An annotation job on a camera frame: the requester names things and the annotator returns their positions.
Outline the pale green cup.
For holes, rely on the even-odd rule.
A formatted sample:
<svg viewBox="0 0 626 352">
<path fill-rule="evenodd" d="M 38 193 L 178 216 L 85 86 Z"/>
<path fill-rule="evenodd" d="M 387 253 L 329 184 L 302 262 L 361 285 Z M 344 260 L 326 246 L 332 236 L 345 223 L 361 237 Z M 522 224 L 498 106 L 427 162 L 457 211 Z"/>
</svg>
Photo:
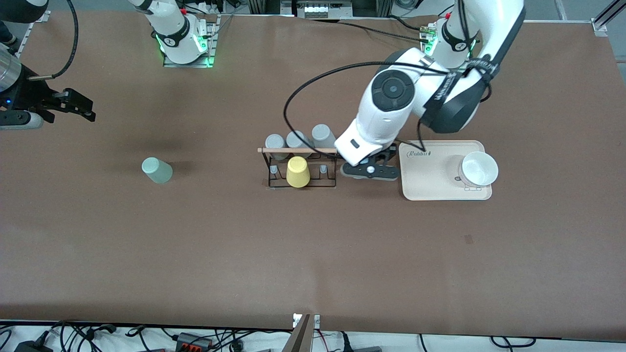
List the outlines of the pale green cup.
<svg viewBox="0 0 626 352">
<path fill-rule="evenodd" d="M 154 183 L 166 183 L 174 175 L 172 166 L 156 157 L 146 158 L 141 164 L 141 169 Z"/>
</svg>

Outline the grey cup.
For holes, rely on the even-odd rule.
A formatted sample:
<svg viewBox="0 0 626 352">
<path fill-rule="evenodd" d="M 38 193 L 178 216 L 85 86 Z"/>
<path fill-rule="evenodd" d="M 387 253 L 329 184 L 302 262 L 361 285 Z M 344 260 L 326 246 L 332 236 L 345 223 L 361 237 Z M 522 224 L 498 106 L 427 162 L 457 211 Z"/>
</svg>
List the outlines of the grey cup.
<svg viewBox="0 0 626 352">
<path fill-rule="evenodd" d="M 313 143 L 304 133 L 295 130 L 286 136 L 286 145 L 289 149 L 309 149 Z"/>
<path fill-rule="evenodd" d="M 270 134 L 265 140 L 266 149 L 285 149 L 288 147 L 285 139 L 280 134 Z M 275 160 L 284 160 L 289 157 L 289 153 L 269 153 L 269 156 Z"/>
<path fill-rule="evenodd" d="M 313 146 L 320 149 L 334 149 L 336 137 L 330 127 L 320 123 L 312 129 Z"/>
</svg>

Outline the beige rabbit tray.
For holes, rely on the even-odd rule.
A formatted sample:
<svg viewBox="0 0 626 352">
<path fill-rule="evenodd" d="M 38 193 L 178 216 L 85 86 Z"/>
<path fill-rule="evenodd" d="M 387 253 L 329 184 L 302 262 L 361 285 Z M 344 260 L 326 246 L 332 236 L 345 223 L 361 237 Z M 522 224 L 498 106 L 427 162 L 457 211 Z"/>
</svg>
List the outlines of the beige rabbit tray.
<svg viewBox="0 0 626 352">
<path fill-rule="evenodd" d="M 491 185 L 478 186 L 463 181 L 463 159 L 474 152 L 485 152 L 476 140 L 430 140 L 425 151 L 407 143 L 398 149 L 401 185 L 408 200 L 488 200 Z"/>
</svg>

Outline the yellow cup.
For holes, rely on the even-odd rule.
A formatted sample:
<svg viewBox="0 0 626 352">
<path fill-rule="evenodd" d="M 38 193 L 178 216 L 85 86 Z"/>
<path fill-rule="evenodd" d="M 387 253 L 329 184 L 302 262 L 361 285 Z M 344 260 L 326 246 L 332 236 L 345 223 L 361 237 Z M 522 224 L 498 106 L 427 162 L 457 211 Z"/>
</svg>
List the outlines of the yellow cup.
<svg viewBox="0 0 626 352">
<path fill-rule="evenodd" d="M 293 156 L 288 161 L 286 181 L 291 187 L 300 189 L 306 187 L 311 180 L 307 160 L 301 156 Z"/>
</svg>

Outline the white bowl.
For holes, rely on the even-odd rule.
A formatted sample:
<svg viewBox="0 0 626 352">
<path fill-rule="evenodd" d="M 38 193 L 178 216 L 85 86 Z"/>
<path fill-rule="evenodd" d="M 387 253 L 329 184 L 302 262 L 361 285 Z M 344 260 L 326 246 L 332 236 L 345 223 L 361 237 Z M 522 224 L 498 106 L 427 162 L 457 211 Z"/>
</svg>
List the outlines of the white bowl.
<svg viewBox="0 0 626 352">
<path fill-rule="evenodd" d="M 467 154 L 461 160 L 458 172 L 458 177 L 465 185 L 483 188 L 496 181 L 499 176 L 499 167 L 490 154 L 477 151 Z"/>
</svg>

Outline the grey device white connectors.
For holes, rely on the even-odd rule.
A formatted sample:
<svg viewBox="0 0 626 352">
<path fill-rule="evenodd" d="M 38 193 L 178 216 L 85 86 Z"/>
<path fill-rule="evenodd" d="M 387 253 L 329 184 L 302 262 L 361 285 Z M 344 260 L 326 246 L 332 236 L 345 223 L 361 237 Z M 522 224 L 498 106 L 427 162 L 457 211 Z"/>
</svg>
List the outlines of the grey device white connectors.
<svg viewBox="0 0 626 352">
<path fill-rule="evenodd" d="M 297 16 L 311 20 L 340 20 L 352 17 L 351 0 L 296 0 Z"/>
</svg>

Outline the black terminal block red levers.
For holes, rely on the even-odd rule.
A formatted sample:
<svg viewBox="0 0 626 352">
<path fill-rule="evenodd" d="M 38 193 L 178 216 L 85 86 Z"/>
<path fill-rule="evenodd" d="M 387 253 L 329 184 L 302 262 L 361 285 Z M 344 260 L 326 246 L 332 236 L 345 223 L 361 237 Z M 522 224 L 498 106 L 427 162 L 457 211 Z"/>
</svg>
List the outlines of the black terminal block red levers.
<svg viewBox="0 0 626 352">
<path fill-rule="evenodd" d="M 181 332 L 176 340 L 175 352 L 209 352 L 212 346 L 210 338 Z"/>
</svg>

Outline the aluminium frame profile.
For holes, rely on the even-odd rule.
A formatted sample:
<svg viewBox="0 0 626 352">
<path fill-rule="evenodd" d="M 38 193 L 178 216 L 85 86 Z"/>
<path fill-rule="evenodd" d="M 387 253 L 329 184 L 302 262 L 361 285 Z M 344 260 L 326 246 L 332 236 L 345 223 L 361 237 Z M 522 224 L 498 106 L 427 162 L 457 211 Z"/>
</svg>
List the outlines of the aluminium frame profile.
<svg viewBox="0 0 626 352">
<path fill-rule="evenodd" d="M 27 43 L 27 40 L 29 39 L 29 36 L 30 36 L 30 34 L 31 34 L 32 30 L 33 30 L 34 25 L 36 23 L 48 22 L 50 14 L 51 14 L 51 11 L 47 10 L 47 11 L 45 11 L 45 13 L 40 18 L 38 18 L 38 20 L 36 20 L 35 22 L 32 22 L 32 23 L 29 24 L 29 27 L 27 27 L 27 29 L 25 30 L 22 42 L 20 43 L 20 47 L 19 47 L 18 51 L 15 54 L 16 58 L 20 58 L 21 57 L 22 52 L 24 51 L 25 45 Z"/>
<path fill-rule="evenodd" d="M 612 2 L 602 9 L 597 16 L 592 18 L 592 26 L 595 36 L 608 37 L 607 25 L 617 18 L 626 9 L 626 0 L 612 0 Z"/>
</svg>

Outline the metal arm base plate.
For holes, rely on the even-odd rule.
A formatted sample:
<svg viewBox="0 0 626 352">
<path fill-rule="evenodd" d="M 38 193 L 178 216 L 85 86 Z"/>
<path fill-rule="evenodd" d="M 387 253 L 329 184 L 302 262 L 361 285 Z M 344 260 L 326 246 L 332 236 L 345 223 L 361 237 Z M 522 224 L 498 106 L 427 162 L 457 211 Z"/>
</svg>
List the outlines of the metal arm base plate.
<svg viewBox="0 0 626 352">
<path fill-rule="evenodd" d="M 420 27 L 420 39 L 425 40 L 420 50 L 424 53 L 421 63 L 436 63 L 447 69 L 460 69 L 467 66 L 475 38 L 470 42 L 460 38 L 460 31 L 451 34 L 447 20 L 440 19 L 427 26 Z"/>
<path fill-rule="evenodd" d="M 160 48 L 163 54 L 163 67 L 213 67 L 219 37 L 218 31 L 221 28 L 221 19 L 221 15 L 217 15 L 214 22 L 208 22 L 206 19 L 197 19 L 192 39 L 195 41 L 200 55 L 192 62 L 184 64 L 172 62 L 170 58 L 165 56 L 165 51 Z"/>
</svg>

